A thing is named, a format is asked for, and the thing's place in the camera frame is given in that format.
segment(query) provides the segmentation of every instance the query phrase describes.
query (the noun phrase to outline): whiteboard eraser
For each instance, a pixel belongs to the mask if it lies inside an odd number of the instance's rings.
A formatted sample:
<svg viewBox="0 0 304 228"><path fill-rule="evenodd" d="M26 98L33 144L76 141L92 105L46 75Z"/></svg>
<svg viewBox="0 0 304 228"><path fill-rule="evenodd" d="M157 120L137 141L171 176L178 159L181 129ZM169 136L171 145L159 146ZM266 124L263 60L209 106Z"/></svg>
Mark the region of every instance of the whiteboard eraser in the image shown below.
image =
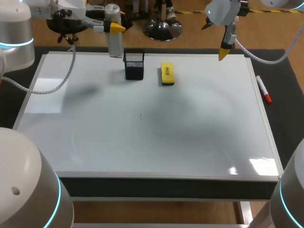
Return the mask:
<svg viewBox="0 0 304 228"><path fill-rule="evenodd" d="M161 84L163 86L174 85L173 63L161 63Z"/></svg>

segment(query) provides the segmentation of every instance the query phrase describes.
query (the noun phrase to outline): red marker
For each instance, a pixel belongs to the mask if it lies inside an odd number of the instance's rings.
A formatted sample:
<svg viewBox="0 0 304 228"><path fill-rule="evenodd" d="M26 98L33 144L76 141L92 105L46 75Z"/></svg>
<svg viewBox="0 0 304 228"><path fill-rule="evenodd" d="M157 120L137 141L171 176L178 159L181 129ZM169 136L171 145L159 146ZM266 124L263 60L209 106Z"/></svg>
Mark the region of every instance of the red marker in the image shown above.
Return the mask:
<svg viewBox="0 0 304 228"><path fill-rule="evenodd" d="M263 81L262 81L262 79L261 79L261 77L260 77L259 75L256 75L256 81L257 81L257 83L258 83L260 89L262 90L262 93L263 93L263 95L264 95L264 98L265 98L266 102L267 102L268 104L271 104L271 103L272 103L272 100L271 100L271 98L270 98L270 95L269 95L269 93L267 92L266 87L264 86L264 83L263 83Z"/></svg>

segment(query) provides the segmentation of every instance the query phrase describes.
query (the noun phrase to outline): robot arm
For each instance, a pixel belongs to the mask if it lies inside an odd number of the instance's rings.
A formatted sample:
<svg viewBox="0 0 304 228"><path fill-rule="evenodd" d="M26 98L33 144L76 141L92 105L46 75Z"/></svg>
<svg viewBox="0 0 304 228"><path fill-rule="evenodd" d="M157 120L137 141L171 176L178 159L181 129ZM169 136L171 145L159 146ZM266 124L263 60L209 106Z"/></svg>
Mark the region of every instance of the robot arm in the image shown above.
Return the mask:
<svg viewBox="0 0 304 228"><path fill-rule="evenodd" d="M24 69L33 64L34 45L31 27L31 17L45 19L79 20L84 26L92 28L95 32L105 32L111 37L109 53L112 57L123 55L123 40L121 33L125 31L117 21L96 20L86 16L91 11L98 11L109 15L116 9L111 6L108 9L100 6L86 4L86 0L0 0L0 74ZM65 39L72 45L69 37Z"/></svg>
<svg viewBox="0 0 304 228"><path fill-rule="evenodd" d="M276 7L304 11L303 0L261 0L263 4ZM213 24L224 25L226 30L221 42L218 59L221 61L233 48L236 40L236 21L238 16L244 17L249 12L247 0L212 0L206 8L207 18L202 30Z"/></svg>

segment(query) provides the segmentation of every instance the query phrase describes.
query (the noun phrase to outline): black table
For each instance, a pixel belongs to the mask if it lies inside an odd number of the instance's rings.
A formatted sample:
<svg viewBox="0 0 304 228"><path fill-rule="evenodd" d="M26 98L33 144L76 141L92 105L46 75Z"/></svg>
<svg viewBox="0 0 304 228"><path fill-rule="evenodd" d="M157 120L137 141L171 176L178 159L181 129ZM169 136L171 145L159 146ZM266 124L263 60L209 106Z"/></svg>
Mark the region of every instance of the black table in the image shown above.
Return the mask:
<svg viewBox="0 0 304 228"><path fill-rule="evenodd" d="M67 47L35 47L34 64L24 70L7 73L29 87L41 56L49 51L66 51ZM80 52L107 52L101 47L77 47ZM267 60L276 60L284 50L251 50ZM216 49L145 49L145 53L217 54ZM232 50L231 54L243 54ZM264 106L283 168L304 138L304 94L292 67L285 59L277 65L265 65L252 60L270 93L273 103ZM0 126L12 128L26 93L3 81L0 84ZM77 197L151 197L203 199L269 199L275 182L226 180L161 180L116 178L61 178L71 196Z"/></svg>

